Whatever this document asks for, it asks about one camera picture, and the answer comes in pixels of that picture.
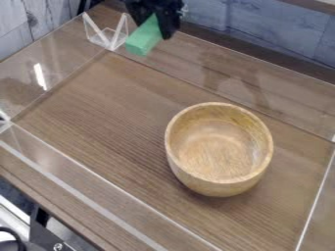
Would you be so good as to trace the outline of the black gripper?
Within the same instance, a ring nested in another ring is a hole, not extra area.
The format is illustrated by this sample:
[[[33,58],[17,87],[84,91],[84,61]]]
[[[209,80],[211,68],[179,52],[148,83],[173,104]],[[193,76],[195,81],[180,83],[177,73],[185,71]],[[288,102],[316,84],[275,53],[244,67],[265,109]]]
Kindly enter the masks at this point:
[[[183,0],[124,0],[125,8],[136,26],[140,26],[156,12],[159,28],[164,40],[172,38],[180,28]]]

